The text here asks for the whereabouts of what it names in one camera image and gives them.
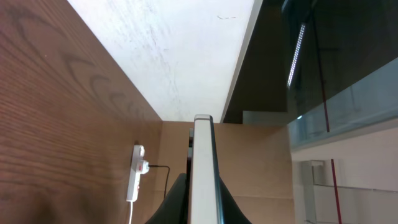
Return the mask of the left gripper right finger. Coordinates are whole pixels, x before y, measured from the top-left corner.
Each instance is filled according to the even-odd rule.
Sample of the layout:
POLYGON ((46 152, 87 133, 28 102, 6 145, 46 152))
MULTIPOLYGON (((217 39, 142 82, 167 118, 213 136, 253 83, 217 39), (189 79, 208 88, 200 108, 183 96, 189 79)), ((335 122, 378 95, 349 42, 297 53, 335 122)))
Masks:
POLYGON ((219 178, 221 199, 221 222, 222 224, 251 224, 244 213, 240 210, 233 196, 221 178, 219 178))

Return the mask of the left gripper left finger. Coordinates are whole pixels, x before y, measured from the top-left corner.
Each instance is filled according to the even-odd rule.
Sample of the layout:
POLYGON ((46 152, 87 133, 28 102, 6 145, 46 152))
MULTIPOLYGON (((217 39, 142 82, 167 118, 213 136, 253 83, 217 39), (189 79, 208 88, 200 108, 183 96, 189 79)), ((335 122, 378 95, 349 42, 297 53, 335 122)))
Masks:
POLYGON ((187 216, 188 180, 187 175, 181 173, 146 224, 187 224, 187 216))

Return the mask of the black Samsung flip phone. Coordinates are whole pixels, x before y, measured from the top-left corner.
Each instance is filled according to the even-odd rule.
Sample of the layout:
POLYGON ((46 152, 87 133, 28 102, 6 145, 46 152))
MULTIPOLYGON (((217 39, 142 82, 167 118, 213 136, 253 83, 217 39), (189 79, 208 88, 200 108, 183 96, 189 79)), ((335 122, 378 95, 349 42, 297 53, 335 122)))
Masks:
POLYGON ((212 116, 195 116, 192 150, 188 223, 223 224, 223 203, 212 116))

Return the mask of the white USB charger plug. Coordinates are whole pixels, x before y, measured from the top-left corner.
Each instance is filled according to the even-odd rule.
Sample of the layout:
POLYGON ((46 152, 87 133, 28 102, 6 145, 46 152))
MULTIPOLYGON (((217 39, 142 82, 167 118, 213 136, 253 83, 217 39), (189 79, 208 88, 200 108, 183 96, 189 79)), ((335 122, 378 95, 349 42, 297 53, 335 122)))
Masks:
POLYGON ((149 171, 149 163, 145 160, 139 160, 136 166, 136 172, 140 175, 144 175, 149 171))

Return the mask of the white power strip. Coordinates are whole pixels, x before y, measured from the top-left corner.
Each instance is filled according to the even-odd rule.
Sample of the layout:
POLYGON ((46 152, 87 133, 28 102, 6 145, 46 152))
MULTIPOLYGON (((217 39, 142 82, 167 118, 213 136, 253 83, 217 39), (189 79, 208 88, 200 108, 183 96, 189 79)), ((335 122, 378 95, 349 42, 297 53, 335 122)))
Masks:
POLYGON ((145 149, 142 145, 134 145, 131 166, 129 171, 129 181, 127 185, 127 197, 128 202, 135 202, 137 200, 139 191, 139 181, 142 174, 143 162, 144 162, 145 149))

